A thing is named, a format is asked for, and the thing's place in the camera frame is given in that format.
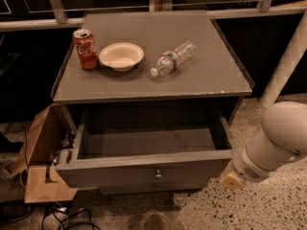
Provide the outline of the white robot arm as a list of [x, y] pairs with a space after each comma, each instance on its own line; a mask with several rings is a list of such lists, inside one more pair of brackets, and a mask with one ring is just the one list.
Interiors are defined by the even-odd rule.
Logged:
[[228, 189], [262, 182], [278, 168], [307, 157], [307, 104], [277, 99], [307, 50], [306, 26], [307, 11], [260, 98], [264, 112], [259, 130], [234, 151], [220, 176]]

